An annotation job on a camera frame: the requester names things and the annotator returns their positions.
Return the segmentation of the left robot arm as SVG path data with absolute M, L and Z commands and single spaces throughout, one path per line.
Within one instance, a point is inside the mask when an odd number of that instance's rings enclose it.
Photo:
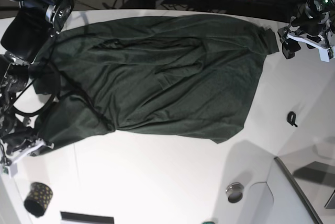
M 291 17 L 290 23 L 278 30 L 284 57 L 293 58 L 301 49 L 299 43 L 303 42 L 310 49 L 315 48 L 319 51 L 321 61 L 329 62 L 333 59 L 333 11 L 334 0 L 306 0 L 304 11 L 297 17 Z

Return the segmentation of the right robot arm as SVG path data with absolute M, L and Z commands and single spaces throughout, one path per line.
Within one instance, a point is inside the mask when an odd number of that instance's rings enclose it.
M 75 0 L 9 1 L 17 2 L 19 9 L 1 38 L 1 46 L 6 50 L 1 55 L 1 165 L 4 167 L 11 167 L 46 146 L 29 123 L 53 103 L 60 89 L 60 78 L 56 78 L 49 99 L 37 111 L 20 111 L 15 102 L 32 85 L 28 81 L 29 72 L 39 64 L 38 53 L 50 40 L 56 40 L 75 4 Z

